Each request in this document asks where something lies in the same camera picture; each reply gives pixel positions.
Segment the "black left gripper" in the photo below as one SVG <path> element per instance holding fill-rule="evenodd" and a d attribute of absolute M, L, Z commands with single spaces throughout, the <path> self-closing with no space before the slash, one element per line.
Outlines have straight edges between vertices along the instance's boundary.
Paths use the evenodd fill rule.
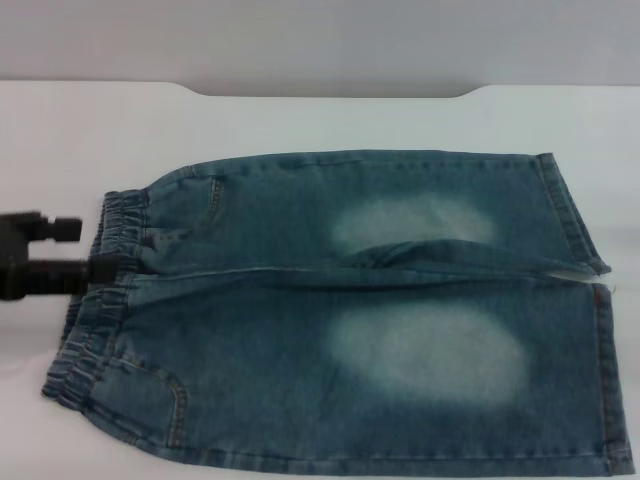
<path fill-rule="evenodd" d="M 116 257 L 29 260 L 30 242 L 50 237 L 58 243 L 77 243 L 82 227 L 83 221 L 75 217 L 56 217 L 49 223 L 38 211 L 2 213 L 1 299 L 16 301 L 28 295 L 50 295 L 49 289 L 83 289 L 114 281 L 119 264 Z"/>

